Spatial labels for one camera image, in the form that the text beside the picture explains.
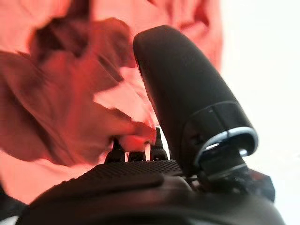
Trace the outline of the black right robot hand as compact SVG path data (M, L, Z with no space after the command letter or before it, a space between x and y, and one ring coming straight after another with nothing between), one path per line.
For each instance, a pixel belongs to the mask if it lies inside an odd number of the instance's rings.
M244 157L258 135L220 74L182 33L133 41L173 160L98 165L54 186L19 225L282 225L269 176Z

